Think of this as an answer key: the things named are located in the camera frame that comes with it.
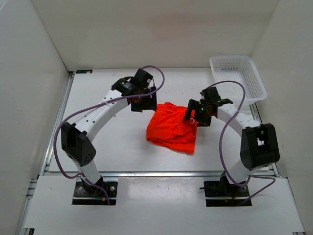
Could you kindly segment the orange shorts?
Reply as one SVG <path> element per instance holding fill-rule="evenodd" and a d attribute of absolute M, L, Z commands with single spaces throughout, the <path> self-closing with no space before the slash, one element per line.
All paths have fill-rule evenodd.
<path fill-rule="evenodd" d="M 187 108 L 171 102 L 157 105 L 146 128 L 146 140 L 176 152 L 193 154 L 198 122 L 194 118 L 183 121 Z"/>

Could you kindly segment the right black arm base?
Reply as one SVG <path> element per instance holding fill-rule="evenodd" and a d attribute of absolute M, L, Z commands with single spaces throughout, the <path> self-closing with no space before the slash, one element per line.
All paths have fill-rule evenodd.
<path fill-rule="evenodd" d="M 225 173 L 218 181 L 204 181 L 199 190 L 204 191 L 207 207 L 252 206 L 248 188 L 229 183 Z"/>

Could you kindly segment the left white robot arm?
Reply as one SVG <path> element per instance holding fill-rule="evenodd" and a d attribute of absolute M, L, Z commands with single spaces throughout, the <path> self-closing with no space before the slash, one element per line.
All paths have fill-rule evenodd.
<path fill-rule="evenodd" d="M 62 124 L 61 148 L 75 163 L 81 173 L 84 189 L 90 195 L 97 196 L 103 189 L 103 177 L 93 160 L 96 155 L 92 144 L 94 138 L 111 118 L 127 106 L 133 112 L 156 111 L 156 89 L 153 76 L 144 69 L 138 69 L 134 76 L 118 79 L 97 108 L 73 124 Z"/>

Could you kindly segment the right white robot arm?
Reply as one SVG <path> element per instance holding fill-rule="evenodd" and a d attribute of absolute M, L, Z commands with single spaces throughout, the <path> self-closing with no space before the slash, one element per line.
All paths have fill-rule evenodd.
<path fill-rule="evenodd" d="M 199 127 L 209 127 L 212 117 L 225 122 L 219 138 L 219 155 L 226 179 L 220 182 L 220 191 L 230 196 L 238 187 L 244 187 L 255 171 L 280 160 L 276 130 L 271 123 L 262 124 L 242 113 L 230 99 L 222 99 L 216 87 L 208 87 L 200 94 L 201 100 L 189 100 L 183 122 L 193 120 Z M 241 138 L 239 160 L 230 168 L 225 165 L 222 151 L 227 127 Z"/>

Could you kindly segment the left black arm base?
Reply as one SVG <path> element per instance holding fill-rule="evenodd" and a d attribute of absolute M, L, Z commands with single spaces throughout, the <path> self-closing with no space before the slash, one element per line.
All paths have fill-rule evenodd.
<path fill-rule="evenodd" d="M 115 206 L 118 182 L 102 180 L 102 189 L 94 188 L 83 180 L 79 179 L 75 182 L 73 191 L 73 205 L 93 205 L 93 206 Z"/>

